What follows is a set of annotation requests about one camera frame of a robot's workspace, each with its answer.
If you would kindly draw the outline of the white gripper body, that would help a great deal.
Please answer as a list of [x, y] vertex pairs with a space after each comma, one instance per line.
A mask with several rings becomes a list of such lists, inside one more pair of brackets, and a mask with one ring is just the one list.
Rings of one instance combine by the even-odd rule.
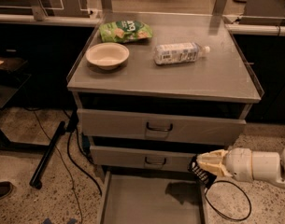
[[239, 182], [252, 182], [252, 152], [248, 148], [234, 148], [225, 156], [225, 167]]

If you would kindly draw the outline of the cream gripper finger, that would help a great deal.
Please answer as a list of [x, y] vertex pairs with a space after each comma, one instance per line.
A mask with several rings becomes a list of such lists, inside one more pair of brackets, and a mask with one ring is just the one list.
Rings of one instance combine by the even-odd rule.
[[232, 176], [226, 168], [224, 162], [212, 163], [212, 162], [204, 162], [199, 161], [198, 165], [205, 171], [210, 172], [216, 176]]
[[197, 161], [205, 163], [222, 163], [227, 154], [227, 150], [218, 149], [207, 153], [199, 154], [197, 156]]

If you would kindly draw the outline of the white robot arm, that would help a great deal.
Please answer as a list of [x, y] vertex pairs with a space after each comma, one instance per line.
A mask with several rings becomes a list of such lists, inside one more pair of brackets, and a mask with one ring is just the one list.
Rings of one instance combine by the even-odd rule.
[[216, 176], [239, 182], [264, 181], [285, 189], [285, 148], [281, 153], [249, 148], [214, 150], [196, 157], [199, 167]]

